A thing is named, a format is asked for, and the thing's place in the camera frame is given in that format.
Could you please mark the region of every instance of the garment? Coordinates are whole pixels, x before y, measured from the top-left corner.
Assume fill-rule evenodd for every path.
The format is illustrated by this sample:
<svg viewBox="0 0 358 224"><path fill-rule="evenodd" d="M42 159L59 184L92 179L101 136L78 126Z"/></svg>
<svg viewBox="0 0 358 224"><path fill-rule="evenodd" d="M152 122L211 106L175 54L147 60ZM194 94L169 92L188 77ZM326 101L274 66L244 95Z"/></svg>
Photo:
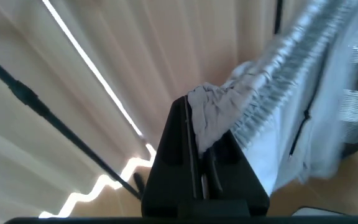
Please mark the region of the garment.
<svg viewBox="0 0 358 224"><path fill-rule="evenodd" d="M221 87L189 92L200 155L230 129L269 195L296 177L331 175L341 150L341 93L351 78L347 46L357 28L358 0L310 1L258 61Z"/></svg>

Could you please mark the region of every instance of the brown floor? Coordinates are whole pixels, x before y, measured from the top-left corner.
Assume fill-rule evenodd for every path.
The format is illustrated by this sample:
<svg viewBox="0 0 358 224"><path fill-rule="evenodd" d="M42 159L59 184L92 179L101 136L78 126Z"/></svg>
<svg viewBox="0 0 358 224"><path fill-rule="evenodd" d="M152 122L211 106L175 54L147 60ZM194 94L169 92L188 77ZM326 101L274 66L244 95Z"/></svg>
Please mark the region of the brown floor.
<svg viewBox="0 0 358 224"><path fill-rule="evenodd" d="M150 169L136 171L147 180ZM129 183L135 186L132 179ZM311 179L306 185L293 182L275 192L268 215L288 216L302 206L358 215L358 153L344 160L332 179ZM71 216L140 217L140 202L123 188L106 187L92 202L78 203Z"/></svg>

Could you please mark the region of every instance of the light strip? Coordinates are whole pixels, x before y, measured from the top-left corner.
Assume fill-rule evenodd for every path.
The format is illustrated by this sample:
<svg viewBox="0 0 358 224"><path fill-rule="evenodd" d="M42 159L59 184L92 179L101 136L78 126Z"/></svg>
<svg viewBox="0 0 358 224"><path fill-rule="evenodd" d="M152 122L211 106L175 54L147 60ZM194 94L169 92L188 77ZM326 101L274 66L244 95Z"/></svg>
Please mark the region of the light strip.
<svg viewBox="0 0 358 224"><path fill-rule="evenodd" d="M137 128L135 123L133 122L132 118L129 116L127 111L124 109L122 103L119 101L118 97L114 92L112 91L109 84L106 82L106 80L103 78L102 74L100 74L99 70L96 68L95 64L92 62L92 60L88 57L88 55L85 53L85 51L82 49L80 44L77 42L77 40L74 38L73 34L71 34L70 30L66 26L66 24L63 22L62 18L57 13L56 9L52 6L49 0L42 0L42 2L47 7L48 11L51 13L55 21L58 23L62 31L66 34L70 42L73 44L74 48L77 50L77 52L80 54L82 59L85 61L89 69L93 72L93 74L96 76L96 78L99 80L99 82L102 84L108 95L112 98L112 100L115 102L121 113L124 115L124 117L128 120L129 124L134 128L135 132L142 138L143 134ZM136 167L152 167L155 159L155 149L152 145L147 143L146 145L147 150L150 152L150 160L146 161L140 158L131 158L129 159L127 165L122 170L122 173L120 177L128 181L129 178L134 173ZM71 193L70 196L68 196L67 201L63 205L62 209L60 210L59 214L54 215L52 213L43 211L39 218L51 218L51 217L58 217L58 218L66 218L70 215L71 211L73 210L75 204L77 202L90 202L98 197L100 192L105 186L110 186L114 190L119 189L122 187L122 185L118 181L112 180L107 175L101 175L98 180L96 181L92 191L89 194L80 194L80 193Z"/></svg>

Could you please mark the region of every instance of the curtain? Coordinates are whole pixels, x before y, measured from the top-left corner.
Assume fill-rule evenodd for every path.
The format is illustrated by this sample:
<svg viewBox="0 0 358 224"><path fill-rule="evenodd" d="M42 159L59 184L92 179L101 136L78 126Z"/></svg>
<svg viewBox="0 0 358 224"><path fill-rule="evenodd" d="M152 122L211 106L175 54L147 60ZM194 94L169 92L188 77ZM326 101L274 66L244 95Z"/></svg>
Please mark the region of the curtain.
<svg viewBox="0 0 358 224"><path fill-rule="evenodd" d="M157 148L173 100L203 82L220 85L236 65L257 59L273 36L275 7L0 0L0 65L121 173L130 158L152 158L145 145ZM0 221L58 214L70 193L89 193L102 174L0 81Z"/></svg>

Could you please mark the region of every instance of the black pole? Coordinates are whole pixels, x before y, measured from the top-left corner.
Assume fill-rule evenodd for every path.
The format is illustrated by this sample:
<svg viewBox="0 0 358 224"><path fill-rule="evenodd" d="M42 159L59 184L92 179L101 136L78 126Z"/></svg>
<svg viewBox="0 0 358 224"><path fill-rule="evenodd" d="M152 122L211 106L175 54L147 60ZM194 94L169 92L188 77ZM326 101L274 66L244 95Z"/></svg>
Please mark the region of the black pole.
<svg viewBox="0 0 358 224"><path fill-rule="evenodd" d="M140 199L139 193L124 181L117 173L115 173L92 149L88 147L72 130L70 130L62 121L60 121L45 105L38 96L25 84L13 78L9 72L0 66L0 79L11 89L13 94L21 100L21 102L38 115L46 119L53 127L55 127L62 135L70 140L74 145L81 149L87 156L104 169L113 179L117 180L122 186L127 189L133 196Z"/></svg>
<svg viewBox="0 0 358 224"><path fill-rule="evenodd" d="M280 32L282 14L283 14L283 0L277 0L276 18L274 22L274 34L278 34Z"/></svg>

